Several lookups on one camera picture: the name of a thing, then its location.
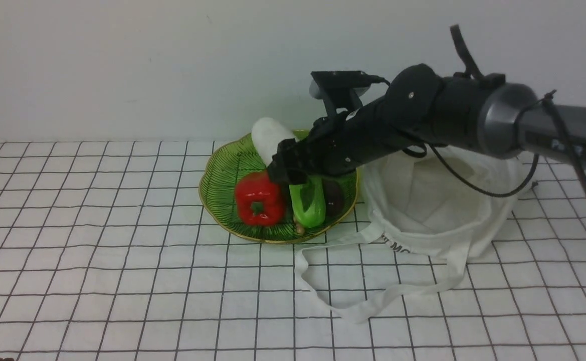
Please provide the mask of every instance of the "white grid tablecloth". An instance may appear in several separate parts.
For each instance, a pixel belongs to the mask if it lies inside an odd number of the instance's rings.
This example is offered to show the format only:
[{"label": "white grid tablecloth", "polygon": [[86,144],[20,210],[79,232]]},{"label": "white grid tablecloth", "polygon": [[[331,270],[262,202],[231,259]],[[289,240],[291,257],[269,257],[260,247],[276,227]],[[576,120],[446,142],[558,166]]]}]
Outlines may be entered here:
[{"label": "white grid tablecloth", "polygon": [[[543,160],[455,290],[352,326],[296,290],[305,245],[241,240],[203,210],[222,144],[0,144],[0,358],[586,360],[586,200],[569,166]],[[309,243],[366,223],[357,204]],[[309,274],[343,305],[444,270],[372,244],[315,252]]]}]

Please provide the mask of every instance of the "white wall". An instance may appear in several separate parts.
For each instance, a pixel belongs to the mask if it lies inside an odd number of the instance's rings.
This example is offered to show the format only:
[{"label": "white wall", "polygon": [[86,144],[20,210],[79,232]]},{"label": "white wall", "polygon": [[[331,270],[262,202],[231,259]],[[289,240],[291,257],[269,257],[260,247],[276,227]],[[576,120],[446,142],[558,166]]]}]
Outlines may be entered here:
[{"label": "white wall", "polygon": [[0,0],[0,140],[308,127],[311,71],[450,75],[454,23],[481,71],[586,105],[586,0]]}]

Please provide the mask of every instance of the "white tote bag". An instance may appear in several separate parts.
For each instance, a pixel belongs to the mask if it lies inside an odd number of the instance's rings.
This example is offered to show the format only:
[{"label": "white tote bag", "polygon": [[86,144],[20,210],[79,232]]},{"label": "white tote bag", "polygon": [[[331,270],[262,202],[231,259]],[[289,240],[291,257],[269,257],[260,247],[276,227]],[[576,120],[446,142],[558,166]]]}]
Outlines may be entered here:
[{"label": "white tote bag", "polygon": [[[467,181],[493,193],[510,192],[524,181],[527,172],[517,160],[498,160],[451,147],[439,153]],[[310,291],[307,296],[354,323],[377,315],[401,295],[437,293],[460,284],[467,259],[482,254],[518,197],[493,198],[472,190],[450,174],[431,151],[424,158],[398,152],[364,165],[361,192],[370,226],[295,255],[295,277],[303,289]],[[396,248],[446,260],[447,277],[434,285],[393,285],[346,308],[333,307],[320,299],[304,277],[308,269],[305,253],[349,245],[353,252],[359,252],[352,245],[370,244],[380,237]]]}]

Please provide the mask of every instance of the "gold plate rim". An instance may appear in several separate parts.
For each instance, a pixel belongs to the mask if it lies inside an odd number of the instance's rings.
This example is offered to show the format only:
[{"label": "gold plate rim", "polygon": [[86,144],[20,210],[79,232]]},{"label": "gold plate rim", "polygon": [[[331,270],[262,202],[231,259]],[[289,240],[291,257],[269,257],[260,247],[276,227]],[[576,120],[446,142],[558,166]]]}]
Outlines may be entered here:
[{"label": "gold plate rim", "polygon": [[[293,132],[307,132],[307,131],[308,130],[303,130],[303,129],[293,130]],[[343,215],[341,215],[338,219],[336,219],[331,224],[328,224],[325,228],[322,228],[322,229],[320,229],[320,231],[317,231],[317,233],[313,236],[301,236],[299,238],[295,238],[294,240],[290,240],[290,241],[261,240],[259,238],[245,236],[245,235],[242,235],[241,233],[237,233],[237,232],[233,231],[232,229],[229,229],[222,222],[220,222],[220,220],[217,219],[217,217],[215,217],[215,215],[213,215],[213,213],[210,211],[210,208],[208,208],[208,206],[206,205],[206,202],[204,201],[204,197],[202,195],[202,182],[204,181],[204,177],[206,176],[206,173],[208,173],[208,171],[209,171],[211,160],[213,160],[213,155],[215,155],[215,153],[226,148],[227,146],[230,146],[231,144],[235,144],[236,142],[243,141],[244,139],[246,139],[247,137],[250,137],[250,136],[251,136],[251,133],[248,133],[248,134],[244,135],[243,137],[241,137],[240,139],[237,139],[236,141],[228,142],[228,143],[224,144],[223,146],[220,146],[219,149],[213,151],[213,154],[211,154],[211,157],[208,159],[208,162],[206,162],[206,168],[204,168],[204,174],[202,175],[202,178],[199,180],[199,184],[197,186],[197,193],[199,194],[199,201],[201,201],[204,209],[208,212],[208,214],[210,214],[210,216],[213,218],[213,220],[215,220],[215,223],[219,224],[219,226],[221,226],[223,229],[225,229],[226,231],[231,233],[231,235],[238,236],[239,238],[242,238],[244,240],[259,242],[259,243],[263,243],[263,244],[283,245],[283,244],[299,244],[302,242],[306,242],[307,240],[312,240],[313,238],[315,238],[317,236],[323,235],[323,233],[326,233],[326,231],[333,228],[336,224],[338,224],[343,219],[345,219],[348,215],[350,215],[350,213],[355,208],[355,204],[357,204],[357,198],[359,197],[359,169],[355,170],[355,197],[353,198],[353,203],[350,204],[350,206],[348,206],[348,210],[345,211],[343,213]]]}]

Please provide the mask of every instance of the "eggplant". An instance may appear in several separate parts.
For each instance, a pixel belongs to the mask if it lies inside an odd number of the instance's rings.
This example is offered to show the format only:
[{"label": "eggplant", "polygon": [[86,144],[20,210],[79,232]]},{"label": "eggplant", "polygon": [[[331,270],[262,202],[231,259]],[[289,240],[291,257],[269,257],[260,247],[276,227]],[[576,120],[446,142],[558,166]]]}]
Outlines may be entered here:
[{"label": "eggplant", "polygon": [[334,218],[344,211],[344,192],[339,183],[330,179],[322,179],[324,201],[326,202],[326,217]]}]

